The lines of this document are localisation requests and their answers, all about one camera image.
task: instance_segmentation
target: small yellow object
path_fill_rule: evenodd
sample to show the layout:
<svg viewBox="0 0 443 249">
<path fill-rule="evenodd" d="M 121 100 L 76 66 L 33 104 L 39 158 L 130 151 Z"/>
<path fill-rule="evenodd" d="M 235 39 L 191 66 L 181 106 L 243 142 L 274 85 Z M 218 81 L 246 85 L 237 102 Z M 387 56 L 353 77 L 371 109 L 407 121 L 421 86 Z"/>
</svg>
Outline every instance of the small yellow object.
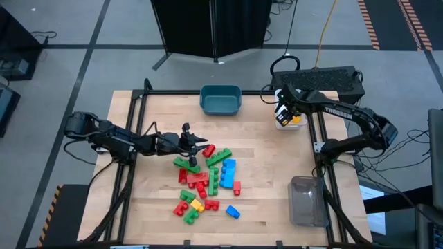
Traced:
<svg viewBox="0 0 443 249">
<path fill-rule="evenodd" d="M 197 199 L 194 199 L 191 202 L 191 207 L 199 212 L 203 212 L 205 210 L 205 207 Z"/>
<path fill-rule="evenodd" d="M 299 123 L 301 121 L 302 121 L 302 116 L 294 116 L 294 117 L 292 117 L 292 122 L 294 124 L 297 124 L 297 123 Z"/>
</svg>

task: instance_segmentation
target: wooden table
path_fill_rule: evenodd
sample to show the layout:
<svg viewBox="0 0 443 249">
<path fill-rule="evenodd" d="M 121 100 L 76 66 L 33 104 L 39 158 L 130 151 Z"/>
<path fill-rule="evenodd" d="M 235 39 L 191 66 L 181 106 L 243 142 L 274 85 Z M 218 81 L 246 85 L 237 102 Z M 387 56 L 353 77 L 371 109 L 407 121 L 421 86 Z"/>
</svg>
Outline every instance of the wooden table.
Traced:
<svg viewBox="0 0 443 249">
<path fill-rule="evenodd" d="M 335 92 L 325 94 L 337 98 Z M 131 91 L 114 92 L 107 119 L 115 125 L 125 127 L 130 96 Z M 264 98 L 272 101 L 273 96 Z M 177 155 L 139 156 L 124 242 L 183 244 L 183 240 L 189 239 L 192 245 L 274 246 L 275 241 L 281 240 L 286 246 L 327 245 L 324 228 L 296 227 L 289 222 L 287 185 L 293 176 L 311 176 L 314 157 L 308 126 L 299 131 L 278 131 L 273 110 L 273 105 L 261 102 L 259 96 L 244 95 L 236 116 L 206 116 L 199 106 L 198 95 L 149 95 L 142 131 L 155 120 L 160 132 L 181 133 L 182 124 L 189 122 L 190 131 L 209 139 L 216 151 L 232 150 L 237 160 L 235 180 L 242 182 L 242 194 L 234 197 L 232 190 L 219 188 L 218 196 L 210 199 L 221 201 L 220 210 L 205 211 L 193 225 L 188 225 L 183 217 L 172 213 L 179 202 L 180 190 L 187 189 L 187 185 L 178 183 L 179 168 L 172 164 Z M 314 120 L 321 141 L 316 116 Z M 325 124 L 329 138 L 347 137 L 343 119 L 325 113 Z M 197 159 L 202 171 L 208 171 L 201 154 Z M 352 163 L 350 156 L 340 159 Z M 95 172 L 109 161 L 109 155 L 99 156 Z M 344 163 L 336 163 L 334 167 L 343 211 L 371 241 L 356 171 Z M 109 209 L 116 168 L 111 166 L 92 185 L 78 239 L 87 237 Z M 240 211 L 238 220 L 225 213 L 228 205 Z M 330 212 L 335 240 L 340 241 L 335 213 L 332 209 Z M 117 214 L 115 228 L 119 219 Z M 115 228 L 112 238 L 116 238 Z"/>
</svg>

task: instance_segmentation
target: teal bowl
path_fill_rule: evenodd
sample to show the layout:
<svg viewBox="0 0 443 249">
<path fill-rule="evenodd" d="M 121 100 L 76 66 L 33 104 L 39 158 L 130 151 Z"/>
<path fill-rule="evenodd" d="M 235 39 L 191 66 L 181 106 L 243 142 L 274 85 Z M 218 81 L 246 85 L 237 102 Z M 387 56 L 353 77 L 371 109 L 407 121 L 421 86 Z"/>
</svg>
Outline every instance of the teal bowl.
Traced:
<svg viewBox="0 0 443 249">
<path fill-rule="evenodd" d="M 200 106 L 206 115 L 235 115 L 242 105 L 238 86 L 206 85 L 200 90 Z"/>
</svg>

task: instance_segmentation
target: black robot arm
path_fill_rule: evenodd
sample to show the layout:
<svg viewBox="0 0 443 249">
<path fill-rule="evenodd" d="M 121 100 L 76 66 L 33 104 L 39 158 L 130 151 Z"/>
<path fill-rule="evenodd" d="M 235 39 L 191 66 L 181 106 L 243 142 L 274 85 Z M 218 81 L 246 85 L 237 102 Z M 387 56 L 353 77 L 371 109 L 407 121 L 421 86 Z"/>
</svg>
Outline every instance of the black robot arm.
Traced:
<svg viewBox="0 0 443 249">
<path fill-rule="evenodd" d="M 64 135 L 74 140 L 90 142 L 94 150 L 98 147 L 105 148 L 120 163 L 130 163 L 131 154 L 138 152 L 144 156 L 181 154 L 189 157 L 191 166 L 195 166 L 195 155 L 207 147 L 196 143 L 207 140 L 191 134 L 189 128 L 189 124 L 185 123 L 179 136 L 176 133 L 160 133 L 155 127 L 155 133 L 140 136 L 108 120 L 101 120 L 92 113 L 77 111 L 68 117 Z"/>
<path fill-rule="evenodd" d="M 301 91 L 288 85 L 278 94 L 277 112 L 283 105 L 286 107 L 276 120 L 287 125 L 294 116 L 301 113 L 330 113 L 357 123 L 362 134 L 345 140 L 329 139 L 322 146 L 321 155 L 329 160 L 337 159 L 340 154 L 352 151 L 359 152 L 364 148 L 386 150 L 397 136 L 397 128 L 388 119 L 377 115 L 369 108 L 360 108 L 352 104 L 331 100 L 319 91 Z"/>
</svg>

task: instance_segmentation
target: toy brick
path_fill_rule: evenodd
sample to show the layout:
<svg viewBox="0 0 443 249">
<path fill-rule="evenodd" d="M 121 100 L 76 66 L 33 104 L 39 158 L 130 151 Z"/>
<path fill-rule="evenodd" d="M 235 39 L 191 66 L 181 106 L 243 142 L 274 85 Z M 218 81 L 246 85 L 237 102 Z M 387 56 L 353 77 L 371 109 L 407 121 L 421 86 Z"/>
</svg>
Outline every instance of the toy brick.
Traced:
<svg viewBox="0 0 443 249">
<path fill-rule="evenodd" d="M 180 203 L 177 205 L 177 207 L 172 211 L 178 216 L 182 216 L 184 213 L 184 210 L 188 209 L 188 204 L 185 201 L 180 201 Z"/>
<path fill-rule="evenodd" d="M 213 166 L 214 164 L 223 161 L 224 159 L 232 156 L 232 151 L 230 149 L 224 149 L 222 151 L 217 152 L 217 154 L 211 156 L 206 159 L 206 165 L 208 167 Z"/>
<path fill-rule="evenodd" d="M 197 191 L 200 195 L 200 198 L 204 199 L 207 197 L 205 186 L 203 185 L 203 182 L 198 182 L 195 184 L 195 187 L 197 188 Z"/>
<path fill-rule="evenodd" d="M 194 220 L 199 218 L 200 214 L 193 208 L 191 208 L 191 211 L 183 218 L 183 220 L 188 223 L 189 225 L 192 225 L 194 223 Z"/>
<path fill-rule="evenodd" d="M 195 194 L 189 192 L 188 190 L 181 190 L 180 191 L 180 199 L 191 203 L 195 199 Z"/>
<path fill-rule="evenodd" d="M 215 150 L 215 146 L 209 145 L 208 147 L 206 147 L 206 149 L 203 150 L 202 154 L 204 157 L 209 158 L 210 155 L 213 154 L 214 150 Z"/>
<path fill-rule="evenodd" d="M 209 169 L 209 190 L 208 190 L 208 194 L 210 196 L 214 196 L 218 194 L 218 180 L 219 180 L 219 169 L 216 167 L 211 167 Z"/>
<path fill-rule="evenodd" d="M 188 171 L 185 168 L 180 169 L 179 173 L 179 183 L 186 183 L 186 176 L 188 175 Z"/>
<path fill-rule="evenodd" d="M 188 174 L 186 176 L 189 188 L 195 187 L 195 184 L 202 182 L 206 187 L 209 185 L 208 172 L 202 172 L 197 174 Z"/>
<path fill-rule="evenodd" d="M 213 200 L 205 200 L 205 210 L 214 210 L 217 211 L 219 209 L 220 202 Z"/>
<path fill-rule="evenodd" d="M 205 210 L 205 207 L 197 199 L 194 199 L 191 202 L 191 206 L 199 212 L 203 212 Z"/>
<path fill-rule="evenodd" d="M 226 212 L 236 219 L 240 217 L 240 213 L 231 205 L 226 209 Z"/>
<path fill-rule="evenodd" d="M 221 168 L 220 186 L 226 188 L 233 188 L 234 175 L 235 175 L 235 160 L 226 159 L 223 161 L 223 167 Z"/>
<path fill-rule="evenodd" d="M 174 163 L 174 165 L 178 166 L 178 167 L 182 167 L 184 169 L 187 169 L 188 171 L 192 172 L 192 173 L 199 173 L 200 172 L 200 166 L 196 165 L 195 167 L 191 167 L 191 165 L 189 165 L 189 162 L 182 159 L 181 157 L 177 157 L 174 159 L 174 161 L 172 161 Z"/>
<path fill-rule="evenodd" d="M 242 190 L 242 184 L 239 181 L 234 182 L 234 195 L 239 196 Z"/>
</svg>

